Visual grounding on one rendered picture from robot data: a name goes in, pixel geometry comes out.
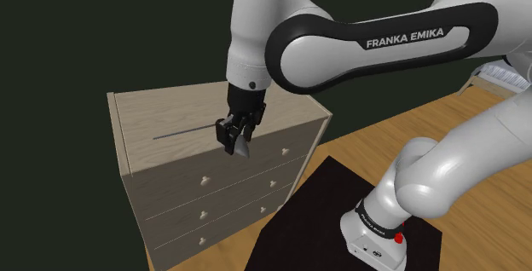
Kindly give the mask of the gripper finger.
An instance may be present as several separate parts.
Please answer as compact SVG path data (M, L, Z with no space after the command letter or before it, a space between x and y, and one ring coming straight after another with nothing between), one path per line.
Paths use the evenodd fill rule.
M246 125L243 129L243 136L245 138L246 142L250 142L252 139L253 131L256 129L258 125L261 124L263 115L265 112L266 104L263 103L259 106L257 110L255 110L253 113L250 113L249 116L246 119Z
M226 118L220 118L215 123L217 140L223 144L224 151L229 155L234 153L234 143L238 135L242 135L243 124L241 118L230 114Z

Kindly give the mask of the grey pointed object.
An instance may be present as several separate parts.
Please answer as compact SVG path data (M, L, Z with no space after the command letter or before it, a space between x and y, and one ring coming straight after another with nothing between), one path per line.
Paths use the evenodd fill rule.
M234 153L245 158L250 158L249 147L243 135L238 135L234 143Z

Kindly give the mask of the thin dark rod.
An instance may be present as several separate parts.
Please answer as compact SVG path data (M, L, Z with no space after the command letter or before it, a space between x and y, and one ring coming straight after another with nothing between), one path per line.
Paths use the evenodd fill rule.
M197 130L203 130L203 129L207 129L207 128L214 127L214 126L215 126L215 124L206 124L206 125L202 125L200 127L195 127L195 128L191 128L191 129L187 129L187 130L180 130L180 131L169 133L169 134L165 134L165 135L155 136L155 137L153 137L153 140L159 140L159 139L163 139L163 138L167 138L167 137L171 137L171 136L178 136L178 135L181 135L181 134L186 134L186 133L194 132L194 131L197 131Z

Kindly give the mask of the light wooden chest of drawers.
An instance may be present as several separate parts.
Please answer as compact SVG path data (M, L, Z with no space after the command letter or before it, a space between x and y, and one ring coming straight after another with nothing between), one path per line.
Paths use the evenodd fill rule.
M179 263L279 210L331 113L271 85L250 158L229 155L210 127L228 113L224 82L108 95L119 172L153 271Z

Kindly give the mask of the wooden bed with white mattress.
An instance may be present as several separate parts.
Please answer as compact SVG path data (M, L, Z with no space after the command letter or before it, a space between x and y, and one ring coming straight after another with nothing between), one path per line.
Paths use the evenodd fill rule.
M530 83L504 60L499 60L477 67L456 95L461 95L470 86L507 99L525 91Z

